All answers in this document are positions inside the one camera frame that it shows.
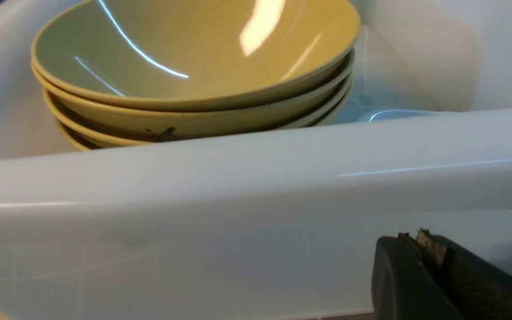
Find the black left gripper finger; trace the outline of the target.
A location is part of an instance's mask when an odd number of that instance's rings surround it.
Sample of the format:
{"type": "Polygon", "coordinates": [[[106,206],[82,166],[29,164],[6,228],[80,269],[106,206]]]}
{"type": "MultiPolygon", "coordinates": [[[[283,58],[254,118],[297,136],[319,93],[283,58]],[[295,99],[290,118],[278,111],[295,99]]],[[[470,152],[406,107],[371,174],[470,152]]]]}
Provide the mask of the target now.
{"type": "Polygon", "coordinates": [[[422,228],[376,241],[371,296],[376,320],[512,320],[512,275],[422,228]]]}

